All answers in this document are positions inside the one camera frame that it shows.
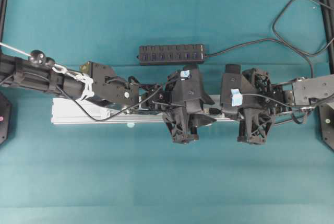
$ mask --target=wire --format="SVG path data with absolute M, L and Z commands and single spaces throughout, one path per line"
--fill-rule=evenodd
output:
M 6 78 L 4 78 L 2 81 L 0 81 L 0 86 L 2 86 L 7 80 L 11 79 L 13 76 L 14 74 L 10 74 Z
M 286 46 L 288 46 L 288 47 L 290 47 L 291 49 L 294 49 L 294 50 L 296 50 L 296 51 L 298 51 L 298 52 L 300 52 L 300 53 L 302 53 L 302 54 L 304 54 L 304 55 L 306 55 L 306 56 L 309 56 L 309 57 L 315 57 L 315 56 L 321 54 L 323 51 L 325 51 L 325 50 L 326 50 L 326 49 L 333 43 L 334 38 L 332 38 L 331 40 L 329 40 L 328 43 L 327 43 L 322 49 L 320 49 L 319 51 L 317 51 L 317 52 L 315 52 L 315 53 L 308 53 L 308 52 L 306 52 L 306 51 L 303 51 L 303 50 L 301 50 L 301 49 L 299 49 L 299 48 L 293 46 L 291 43 L 289 43 L 288 41 L 286 41 L 281 35 L 278 34 L 278 32 L 277 32 L 277 30 L 276 30 L 276 24 L 277 24 L 278 20 L 282 17 L 282 15 L 286 12 L 287 8 L 288 8 L 294 1 L 296 1 L 296 0 L 290 0 L 290 1 L 286 4 L 286 6 L 284 6 L 283 10 L 278 14 L 278 16 L 276 17 L 276 19 L 274 20 L 274 22 L 273 22 L 271 28 L 272 28 L 274 34 L 276 35 L 276 37 L 279 38 L 280 41 L 283 42 Z M 311 0 L 311 1 L 313 1 L 313 2 L 315 2 L 315 3 L 317 3 L 317 4 L 319 4 L 320 6 L 324 6 L 324 7 L 326 7 L 326 8 L 329 9 L 329 10 L 334 11 L 334 8 L 332 8 L 332 7 L 330 7 L 330 6 L 328 6 L 328 5 L 324 4 L 324 3 L 322 3 L 322 2 L 319 1 L 319 0 Z
M 41 79 L 44 79 L 45 81 L 48 81 L 48 82 L 50 82 L 50 80 L 48 79 L 48 78 L 46 78 L 46 77 L 44 77 L 44 76 L 41 76 L 41 75 L 38 75 L 38 74 L 34 74 L 34 73 L 31 73 L 31 72 L 24 72 L 25 74 L 29 74 L 29 75 L 33 75 L 33 76 L 35 76 L 35 77 L 39 77 L 39 78 L 41 78 Z M 120 110 L 119 112 L 117 112 L 117 113 L 115 113 L 115 114 L 113 114 L 113 115 L 110 115 L 109 117 L 107 117 L 107 118 L 105 118 L 105 119 L 95 119 L 93 116 L 91 116 L 75 99 L 73 99 L 70 95 L 68 95 L 68 93 L 66 93 L 59 85 L 56 85 L 56 88 L 67 98 L 67 99 L 69 99 L 69 100 L 71 100 L 71 101 L 73 101 L 81 110 L 82 110 L 82 112 L 88 117 L 88 118 L 90 118 L 91 120 L 93 120 L 93 121 L 96 121 L 96 122 L 104 122 L 104 121 L 107 121 L 107 120 L 110 120 L 110 119 L 112 119 L 113 117 L 116 117 L 116 116 L 118 116 L 118 115 L 120 115 L 120 114 L 122 114 L 122 113 L 124 113 L 125 111 L 127 111 L 127 110 L 130 110 L 130 109 L 132 109 L 132 108 L 135 108 L 135 107 L 138 107 L 139 105 L 141 105 L 142 103 L 144 103 L 144 102 L 146 102 L 146 101 L 148 101 L 149 99 L 151 99 L 154 95 L 156 95 L 158 92 L 159 92 L 159 90 L 164 86 L 164 85 L 167 85 L 167 84 L 169 84 L 169 83 L 172 83 L 172 82 L 175 82 L 174 80 L 170 80 L 170 81 L 167 81 L 167 82 L 165 82 L 165 83 L 163 83 L 163 84 L 161 84 L 150 96 L 148 96 L 146 99 L 144 99 L 144 100 L 142 100 L 142 101 L 140 101 L 140 102 L 138 102 L 137 104 L 135 104 L 135 105 L 131 105 L 131 106 L 129 106 L 129 107 L 127 107 L 127 108 L 124 108 L 124 109 L 122 109 L 122 110 Z
M 324 98 L 324 99 L 320 99 L 318 100 L 317 102 L 315 103 L 311 103 L 309 105 L 288 105 L 288 104 L 285 104 L 285 103 L 282 103 L 274 98 L 271 98 L 269 96 L 265 96 L 265 95 L 259 95 L 257 93 L 242 93 L 242 95 L 246 95 L 246 96 L 256 96 L 256 97 L 262 97 L 262 98 L 265 98 L 265 99 L 269 99 L 271 101 L 274 101 L 284 107 L 287 107 L 287 108 L 315 108 L 323 103 L 326 103 L 328 102 L 329 100 L 333 99 L 334 98 L 334 93 L 332 93 L 330 96 Z
M 277 22 L 279 21 L 279 19 L 282 17 L 282 15 L 285 13 L 285 11 L 287 10 L 287 8 L 296 0 L 290 0 L 283 8 L 283 10 L 278 14 L 278 16 L 275 18 L 273 24 L 272 24 L 272 30 L 275 34 L 275 36 L 278 38 L 278 39 L 274 39 L 274 38 L 263 38 L 263 39 L 259 39 L 259 40 L 254 40 L 254 41 L 249 41 L 249 42 L 245 42 L 245 43 L 242 43 L 242 44 L 238 44 L 238 45 L 234 45 L 234 46 L 231 46 L 229 48 L 226 48 L 222 51 L 219 51 L 217 53 L 212 53 L 212 54 L 206 54 L 206 57 L 214 57 L 214 56 L 218 56 L 218 55 L 221 55 L 221 54 L 224 54 L 230 50 L 233 50 L 233 49 L 238 49 L 238 48 L 242 48 L 244 46 L 248 46 L 248 45 L 253 45 L 253 44 L 258 44 L 258 43 L 261 43 L 261 42 L 265 42 L 265 41 L 271 41 L 271 42 L 275 42 L 275 43 L 278 43 L 278 44 L 281 44 L 281 45 L 284 45 L 290 49 L 292 49 L 294 52 L 296 52 L 297 54 L 299 54 L 303 59 L 305 59 L 310 67 L 310 70 L 311 70 L 311 77 L 313 78 L 314 77 L 314 68 L 313 68 L 313 64 L 312 62 L 309 60 L 308 57 L 314 57 L 314 56 L 318 56 L 319 54 L 321 54 L 323 51 L 325 51 L 334 41 L 334 38 L 332 38 L 321 50 L 315 52 L 315 53 L 308 53 L 302 49 L 299 49 L 297 47 L 295 47 L 294 45 L 292 45 L 291 43 L 289 43 L 287 40 L 285 40 L 281 35 L 278 34 L 277 30 L 276 30 L 276 24 Z M 318 3 L 320 6 L 324 6 L 326 7 L 327 9 L 330 9 L 332 11 L 334 11 L 334 8 L 322 3 L 321 1 L 319 0 L 311 0 L 313 2 L 316 2 Z
M 17 48 L 14 48 L 14 47 L 12 47 L 12 46 L 10 46 L 10 45 L 7 45 L 7 44 L 5 44 L 5 43 L 0 42 L 0 45 L 1 45 L 1 46 L 4 46 L 5 48 L 11 49 L 11 50 L 13 50 L 13 51 L 15 51 L 15 52 L 18 52 L 18 53 L 20 53 L 20 54 L 23 54 L 23 55 L 26 55 L 26 56 L 28 56 L 28 57 L 31 57 L 31 55 L 30 55 L 29 53 L 26 53 L 26 52 L 24 52 L 24 51 L 22 51 L 22 50 L 19 50 L 19 49 L 17 49 Z
M 264 38 L 264 39 L 259 39 L 259 40 L 253 40 L 253 41 L 248 41 L 248 42 L 245 42 L 245 43 L 241 43 L 241 44 L 238 44 L 238 45 L 234 45 L 234 46 L 231 46 L 229 48 L 226 48 L 224 50 L 221 50 L 217 53 L 211 53 L 211 54 L 206 54 L 205 57 L 206 58 L 209 58 L 209 57 L 215 57 L 215 56 L 218 56 L 218 55 L 221 55 L 221 54 L 224 54 L 230 50 L 233 50 L 233 49 L 238 49 L 238 48 L 242 48 L 242 47 L 245 47 L 245 46 L 248 46 L 248 45 L 254 45 L 254 44 L 258 44 L 258 43 L 262 43 L 262 42 L 266 42 L 266 41 L 271 41 L 271 42 L 274 42 L 274 43 L 277 43 L 277 44 L 280 44 L 280 45 L 284 45 L 284 46 L 287 46 L 289 47 L 287 44 L 285 44 L 284 42 L 282 41 L 279 41 L 277 39 L 274 39 L 274 38 Z M 306 57 L 304 54 L 300 53 L 298 50 L 292 48 L 292 47 L 289 47 L 290 49 L 292 49 L 294 52 L 296 52 L 297 54 L 299 54 L 303 59 L 306 60 L 306 62 L 308 63 L 309 65 L 309 68 L 310 68 L 310 71 L 311 71 L 311 77 L 313 78 L 314 77 L 314 67 L 313 67 L 313 63 L 309 60 L 308 57 Z

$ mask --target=teal cloth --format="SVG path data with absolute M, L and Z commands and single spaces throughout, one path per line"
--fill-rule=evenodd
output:
M 95 61 L 160 82 L 181 66 L 138 66 L 139 45 L 204 43 L 214 52 L 271 36 L 287 1 L 8 0 L 4 42 L 73 68 Z M 278 28 L 308 51 L 325 41 L 321 10 L 308 1 Z M 313 61 L 328 74 L 326 53 Z M 226 63 L 265 69 L 273 82 L 309 76 L 298 55 L 262 43 L 201 65 L 209 94 L 220 92 Z M 263 146 L 237 143 L 234 122 L 200 128 L 200 140 L 182 146 L 159 123 L 55 126 L 51 96 L 2 92 L 14 111 L 0 146 L 0 223 L 332 223 L 334 155 L 317 113 L 273 128 Z

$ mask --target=velcro strap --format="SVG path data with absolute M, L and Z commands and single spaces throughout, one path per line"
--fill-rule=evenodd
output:
M 50 70 L 50 75 L 49 75 L 49 88 L 47 92 L 53 93 L 56 90 L 57 86 L 57 73 L 53 70 Z
M 23 72 L 23 61 L 21 58 L 15 58 L 15 72 L 13 75 L 13 83 L 11 87 L 18 87 L 21 85 L 22 81 L 25 79 L 25 74 Z

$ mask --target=blue tag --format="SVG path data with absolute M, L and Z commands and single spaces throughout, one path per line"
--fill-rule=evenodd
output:
M 239 89 L 231 89 L 232 94 L 232 106 L 237 107 L 238 105 L 242 105 L 242 94 Z

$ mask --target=white string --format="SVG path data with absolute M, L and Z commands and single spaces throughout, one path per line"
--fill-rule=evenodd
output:
M 7 44 L 5 44 L 5 43 L 0 42 L 0 45 L 1 45 L 1 46 L 4 46 L 5 48 L 11 49 L 11 50 L 13 50 L 13 51 L 15 51 L 15 52 L 18 52 L 18 53 L 20 53 L 20 54 L 23 54 L 23 55 L 26 55 L 26 56 L 28 56 L 28 57 L 31 57 L 31 55 L 30 55 L 29 53 L 26 53 L 26 52 L 24 52 L 24 51 L 22 51 L 22 50 L 19 50 L 19 49 L 17 49 L 17 48 L 14 48 L 14 47 L 12 47 L 12 46 L 10 46 L 10 45 L 7 45 Z

